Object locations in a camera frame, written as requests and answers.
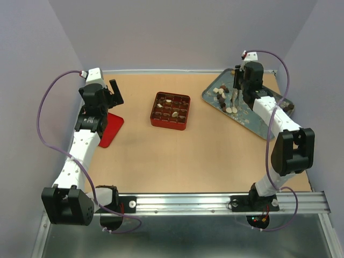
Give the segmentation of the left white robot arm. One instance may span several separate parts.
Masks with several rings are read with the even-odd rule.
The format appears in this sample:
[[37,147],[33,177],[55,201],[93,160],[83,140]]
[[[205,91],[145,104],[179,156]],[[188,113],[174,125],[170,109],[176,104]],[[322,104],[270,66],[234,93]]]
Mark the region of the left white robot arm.
[[87,226],[97,210],[113,212],[119,208],[114,186],[93,185],[91,193],[84,192],[85,181],[90,180],[90,161],[108,125],[108,110],[117,103],[102,78],[87,79],[79,93],[84,105],[77,117],[72,147],[58,178],[41,194],[52,224]]

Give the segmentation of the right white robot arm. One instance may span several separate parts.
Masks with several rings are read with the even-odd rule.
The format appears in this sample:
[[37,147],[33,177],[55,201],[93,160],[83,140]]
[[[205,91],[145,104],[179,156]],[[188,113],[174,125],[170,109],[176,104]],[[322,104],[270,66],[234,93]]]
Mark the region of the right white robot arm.
[[249,61],[236,66],[233,87],[241,90],[244,102],[268,125],[268,135],[276,141],[273,150],[266,151],[267,173],[247,195],[236,196],[229,205],[234,212],[278,211],[276,194],[290,178],[313,165],[315,132],[295,123],[281,109],[263,85],[260,63]]

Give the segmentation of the metal tongs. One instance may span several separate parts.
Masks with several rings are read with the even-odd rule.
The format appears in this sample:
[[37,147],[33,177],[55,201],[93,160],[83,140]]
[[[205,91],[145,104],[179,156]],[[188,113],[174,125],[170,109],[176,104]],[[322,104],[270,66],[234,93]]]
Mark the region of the metal tongs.
[[234,88],[232,91],[232,97],[231,97],[231,109],[232,107],[236,107],[238,109],[240,105],[240,93],[241,90]]

